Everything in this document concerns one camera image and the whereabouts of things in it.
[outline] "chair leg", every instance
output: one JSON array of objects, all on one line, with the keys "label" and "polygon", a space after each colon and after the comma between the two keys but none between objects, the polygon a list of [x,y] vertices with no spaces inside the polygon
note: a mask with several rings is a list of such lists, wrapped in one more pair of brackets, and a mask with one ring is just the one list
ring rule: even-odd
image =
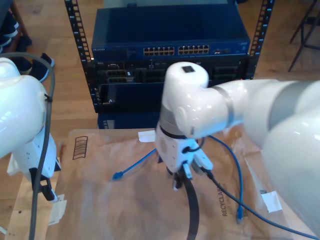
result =
[{"label": "chair leg", "polygon": [[314,31],[315,27],[318,25],[319,20],[320,20],[320,11],[319,11],[318,15],[316,16],[316,19],[315,19],[312,27],[310,28],[310,30],[309,30],[308,33],[306,34],[305,39],[304,39],[303,42],[301,43],[301,45],[300,45],[300,47],[299,47],[299,50],[298,50],[298,52],[296,53],[296,55],[295,55],[295,57],[294,57],[291,65],[290,65],[290,67],[289,67],[288,72],[291,72],[291,69],[292,69],[293,66],[295,65],[298,57],[300,56],[300,54],[301,54],[301,52],[302,52],[302,49],[303,49],[303,48],[305,47],[305,45],[307,44],[307,41],[308,41],[309,37],[311,36],[312,32]]},{"label": "chair leg", "polygon": [[307,17],[309,16],[309,14],[311,13],[311,11],[314,9],[316,3],[317,3],[318,0],[313,0],[312,4],[310,5],[309,9],[306,11],[304,17],[302,18],[299,26],[297,27],[297,29],[295,30],[293,36],[291,37],[290,39],[290,42],[289,43],[292,43],[292,41],[295,39],[297,33],[299,32],[299,30],[302,28],[302,26],[305,24],[306,20],[307,20]]}]

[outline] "brown paper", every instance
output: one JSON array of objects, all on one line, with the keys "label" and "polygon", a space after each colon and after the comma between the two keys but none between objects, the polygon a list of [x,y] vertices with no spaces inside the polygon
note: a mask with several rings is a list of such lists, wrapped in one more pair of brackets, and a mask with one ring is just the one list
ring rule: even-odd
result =
[{"label": "brown paper", "polygon": [[[189,228],[186,190],[174,191],[172,177],[158,154],[111,181],[155,148],[138,140],[137,129],[76,130],[70,133],[56,185],[67,200],[63,218],[48,227],[49,240],[184,240]],[[282,211],[268,213],[260,191],[274,191],[259,149],[235,127],[215,135],[234,150],[242,169],[243,201],[264,217],[287,225]],[[213,174],[231,194],[239,197],[239,177],[228,150],[206,138],[204,152]],[[193,174],[200,211],[197,240],[290,239],[290,234],[245,211],[237,224],[238,205],[204,175]]]}]

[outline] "blue device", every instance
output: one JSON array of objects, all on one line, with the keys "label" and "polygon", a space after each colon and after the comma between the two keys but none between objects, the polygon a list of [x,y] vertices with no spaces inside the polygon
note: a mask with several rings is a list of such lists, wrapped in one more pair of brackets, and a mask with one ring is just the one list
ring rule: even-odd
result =
[{"label": "blue device", "polygon": [[98,9],[95,62],[247,55],[250,39],[234,4]]}]

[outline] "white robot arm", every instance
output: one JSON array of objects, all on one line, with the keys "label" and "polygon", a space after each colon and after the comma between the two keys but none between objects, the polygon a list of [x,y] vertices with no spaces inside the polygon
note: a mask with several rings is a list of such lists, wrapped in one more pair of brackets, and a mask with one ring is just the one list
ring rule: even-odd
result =
[{"label": "white robot arm", "polygon": [[[34,184],[43,149],[46,121],[46,90],[34,77],[21,76],[15,64],[0,58],[0,158],[12,153],[8,174],[23,172]],[[56,201],[50,178],[60,170],[57,149],[50,135],[40,190],[47,200]]]},{"label": "white robot arm", "polygon": [[165,76],[156,148],[171,172],[212,163],[195,139],[243,123],[279,193],[320,236],[320,81],[237,80],[207,88],[199,65],[178,62]]}]

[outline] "white label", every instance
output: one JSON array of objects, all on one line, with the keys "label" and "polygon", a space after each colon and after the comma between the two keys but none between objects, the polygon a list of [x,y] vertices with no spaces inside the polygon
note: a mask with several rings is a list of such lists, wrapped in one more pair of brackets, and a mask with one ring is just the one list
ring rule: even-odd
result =
[{"label": "white label", "polygon": [[276,191],[261,194],[261,196],[269,213],[282,210],[282,206]]},{"label": "white label", "polygon": [[53,224],[59,223],[60,219],[65,214],[66,206],[67,206],[67,200],[64,200],[65,195],[59,195],[58,201],[56,201],[52,205],[52,210],[50,214],[50,220],[49,220],[49,226]]},{"label": "white label", "polygon": [[156,141],[156,131],[140,131],[138,132],[139,141],[142,143],[151,143]]}]

